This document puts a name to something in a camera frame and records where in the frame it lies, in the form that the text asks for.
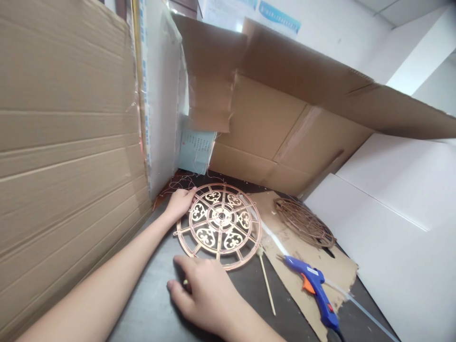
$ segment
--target right hand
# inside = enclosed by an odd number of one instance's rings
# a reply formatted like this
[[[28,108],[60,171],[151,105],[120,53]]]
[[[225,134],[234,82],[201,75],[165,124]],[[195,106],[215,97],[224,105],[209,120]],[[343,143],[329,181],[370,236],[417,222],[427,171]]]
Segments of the right hand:
[[[239,313],[250,307],[237,292],[228,274],[217,260],[175,256],[191,286],[189,294],[176,280],[167,288],[183,316],[198,327],[225,338],[239,324]]]

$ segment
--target left hand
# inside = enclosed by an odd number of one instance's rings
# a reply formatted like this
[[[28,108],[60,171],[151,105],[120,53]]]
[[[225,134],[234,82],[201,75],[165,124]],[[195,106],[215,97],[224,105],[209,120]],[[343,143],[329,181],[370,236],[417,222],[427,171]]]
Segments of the left hand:
[[[165,213],[177,221],[189,210],[196,194],[196,187],[191,190],[177,189],[170,198]]]

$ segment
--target ornate round grille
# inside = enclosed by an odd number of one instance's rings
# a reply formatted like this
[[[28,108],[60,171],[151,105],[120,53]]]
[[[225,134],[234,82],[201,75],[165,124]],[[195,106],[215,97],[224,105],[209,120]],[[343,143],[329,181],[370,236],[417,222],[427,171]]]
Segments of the ornate round grille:
[[[177,223],[174,236],[190,257],[216,258],[226,270],[245,264],[261,241],[255,203],[241,190],[213,183],[199,187],[189,217]]]

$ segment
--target blue glue gun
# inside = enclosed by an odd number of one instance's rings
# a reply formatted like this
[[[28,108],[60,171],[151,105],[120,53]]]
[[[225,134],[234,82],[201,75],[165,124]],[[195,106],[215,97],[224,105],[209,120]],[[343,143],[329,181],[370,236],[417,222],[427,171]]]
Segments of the blue glue gun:
[[[310,267],[310,265],[306,264],[304,261],[293,258],[292,256],[279,255],[279,257],[289,268],[303,277],[303,289],[315,295],[324,326],[338,331],[339,321],[337,319],[337,315],[335,314],[331,303],[322,288],[322,284],[324,283],[323,273],[316,268]]]

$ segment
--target paper sign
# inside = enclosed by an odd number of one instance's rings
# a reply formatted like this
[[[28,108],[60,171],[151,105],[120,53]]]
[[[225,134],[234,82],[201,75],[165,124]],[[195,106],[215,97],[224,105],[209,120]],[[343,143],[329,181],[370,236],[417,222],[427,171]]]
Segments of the paper sign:
[[[180,169],[205,174],[214,149],[216,132],[198,132],[185,129],[180,144]]]
[[[301,28],[301,22],[279,11],[265,1],[260,2],[258,21],[286,36],[295,38]]]

